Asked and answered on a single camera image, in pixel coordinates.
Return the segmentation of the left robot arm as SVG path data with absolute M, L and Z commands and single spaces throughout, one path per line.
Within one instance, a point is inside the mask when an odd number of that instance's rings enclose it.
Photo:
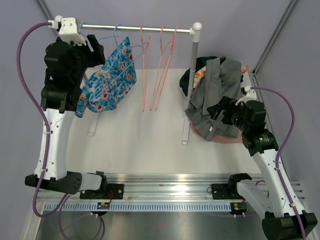
M 44 88 L 40 112 L 45 116 L 44 136 L 38 164 L 33 174 L 25 177 L 25 185 L 65 194 L 91 192 L 96 198 L 107 196 L 109 187 L 102 172 L 81 173 L 67 169 L 67 148 L 75 117 L 80 85 L 87 68 L 105 62 L 104 47 L 93 34 L 84 43 L 67 43 L 60 37 L 47 46 Z

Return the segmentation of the pink pleated skirt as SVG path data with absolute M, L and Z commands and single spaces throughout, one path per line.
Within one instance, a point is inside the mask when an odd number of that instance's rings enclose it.
M 213 142 L 218 144 L 241 144 L 243 142 L 242 132 L 239 130 L 237 137 L 235 137 L 233 135 L 228 134 L 223 129 L 214 127 L 212 131 L 214 135 L 211 139 L 209 139 L 208 137 L 203 138 L 193 124 L 191 124 L 191 129 L 196 135 L 198 135 L 200 138 L 204 139 L 207 142 Z

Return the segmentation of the pink wire hanger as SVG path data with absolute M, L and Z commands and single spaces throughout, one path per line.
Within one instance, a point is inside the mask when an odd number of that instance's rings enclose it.
M 173 52 L 174 52 L 175 44 L 176 44 L 176 38 L 177 38 L 176 35 L 177 35 L 177 27 L 174 29 L 173 34 L 172 34 L 172 38 L 171 38 L 171 39 L 173 39 L 173 41 L 172 41 L 172 47 L 171 47 L 171 56 L 169 57 L 169 62 L 168 62 L 168 69 L 166 69 L 164 71 L 164 75 L 162 77 L 160 88 L 158 90 L 158 93 L 157 93 L 157 96 L 156 96 L 156 100 L 155 100 L 155 103 L 154 103 L 154 107 L 153 107 L 153 110 L 152 110 L 152 111 L 155 111 L 155 112 L 157 111 L 157 109 L 159 107 L 160 99 L 161 99 L 162 92 L 163 92 L 163 89 L 164 89 L 164 86 L 165 86 L 165 83 L 166 83 L 168 71 L 169 71 L 169 68 L 170 68 L 170 65 L 171 65 L 172 56 L 173 56 Z M 162 62 L 163 64 L 165 63 L 168 54 L 169 54 L 169 48 L 166 50 L 166 52 L 164 54 L 164 60 Z

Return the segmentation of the orange floral skirt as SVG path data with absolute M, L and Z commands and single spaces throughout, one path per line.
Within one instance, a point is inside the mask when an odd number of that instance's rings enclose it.
M 206 74 L 206 69 L 207 67 L 204 66 L 202 67 L 200 70 L 198 70 L 196 73 L 195 73 L 195 77 L 194 77 L 194 80 L 193 80 L 193 88 L 195 89 L 197 87 L 197 85 L 199 84 L 199 82 L 201 81 L 202 78 L 205 77 L 205 74 Z M 243 82 L 243 77 L 244 77 L 244 74 L 250 69 L 250 67 L 248 65 L 244 65 L 241 67 L 241 82 Z

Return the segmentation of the grey skirt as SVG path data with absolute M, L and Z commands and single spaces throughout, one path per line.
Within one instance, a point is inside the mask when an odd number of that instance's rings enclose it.
M 204 74 L 193 84 L 194 90 L 184 111 L 188 120 L 205 141 L 212 141 L 215 136 L 237 138 L 239 130 L 222 123 L 222 115 L 212 119 L 207 108 L 218 104 L 223 97 L 241 98 L 242 64 L 221 56 L 207 60 L 201 70 Z

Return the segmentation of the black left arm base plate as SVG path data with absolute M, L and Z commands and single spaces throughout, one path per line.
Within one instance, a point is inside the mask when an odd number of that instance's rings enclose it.
M 79 198 L 83 200 L 122 200 L 124 195 L 124 184 L 106 183 L 98 190 L 85 190 L 80 193 Z

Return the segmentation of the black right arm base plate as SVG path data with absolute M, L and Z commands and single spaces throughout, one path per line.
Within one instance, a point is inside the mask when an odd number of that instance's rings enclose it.
M 240 200 L 245 198 L 237 192 L 236 183 L 212 183 L 210 185 L 210 192 L 214 200 Z

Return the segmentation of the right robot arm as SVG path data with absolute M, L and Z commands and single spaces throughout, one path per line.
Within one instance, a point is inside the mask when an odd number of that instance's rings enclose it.
M 305 240 L 318 220 L 314 213 L 306 212 L 284 171 L 277 141 L 265 127 L 265 105 L 254 99 L 237 101 L 224 96 L 207 111 L 213 120 L 222 115 L 222 123 L 241 131 L 242 143 L 269 192 L 263 193 L 248 174 L 238 173 L 229 177 L 228 195 L 241 196 L 252 206 L 268 240 Z

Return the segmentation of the pink hanger of floral skirt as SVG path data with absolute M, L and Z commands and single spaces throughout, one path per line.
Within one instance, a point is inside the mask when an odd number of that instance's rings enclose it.
M 155 77 L 155 82 L 154 82 L 154 88 L 153 88 L 153 93 L 152 93 L 152 98 L 151 98 L 151 103 L 149 106 L 149 111 L 151 112 L 154 108 L 156 97 L 160 88 L 160 84 L 162 82 L 165 70 L 169 68 L 168 62 L 169 58 L 171 56 L 172 52 L 172 43 L 173 43 L 173 38 L 169 40 L 166 44 L 163 44 L 163 32 L 164 32 L 165 26 L 163 25 L 160 30 L 160 37 L 159 37 L 159 46 L 160 46 L 160 58 L 159 58 L 159 63 L 156 71 L 156 77 Z M 168 56 L 165 60 L 165 63 L 163 63 L 164 60 L 164 55 L 168 51 Z

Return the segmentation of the blue wire hanger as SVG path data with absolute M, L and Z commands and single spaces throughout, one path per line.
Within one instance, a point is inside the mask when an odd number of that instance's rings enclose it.
M 117 53 L 118 51 L 120 51 L 120 42 L 118 42 L 118 38 L 121 38 L 125 32 L 128 32 L 128 34 L 127 34 L 127 37 L 124 38 L 124 40 L 127 39 L 129 37 L 129 35 L 133 32 L 140 33 L 140 26 L 139 27 L 129 27 L 129 26 L 122 26 L 122 24 L 119 23 L 112 29 L 113 35 L 101 37 L 97 41 L 100 44 L 101 41 L 104 41 L 107 39 L 113 39 L 115 42 L 115 45 L 116 45 L 115 52 Z M 137 48 L 137 47 L 141 48 L 141 46 L 142 46 L 142 43 L 138 44 L 138 45 L 125 46 L 124 48 L 125 49 L 132 49 L 132 48 Z M 141 48 L 141 53 L 135 59 L 138 59 L 140 56 L 143 56 L 142 48 Z
M 137 82 L 134 56 L 130 38 L 124 39 L 120 43 L 120 50 L 114 50 L 107 58 L 100 70 L 96 71 L 90 79 L 92 83 L 92 93 L 89 97 L 91 101 L 102 98 L 101 94 L 115 94 L 124 96 Z

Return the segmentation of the blue floral garment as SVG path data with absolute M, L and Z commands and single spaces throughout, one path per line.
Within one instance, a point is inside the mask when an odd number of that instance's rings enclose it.
M 115 110 L 137 82 L 130 38 L 126 37 L 81 88 L 75 116 L 86 110 L 102 113 Z

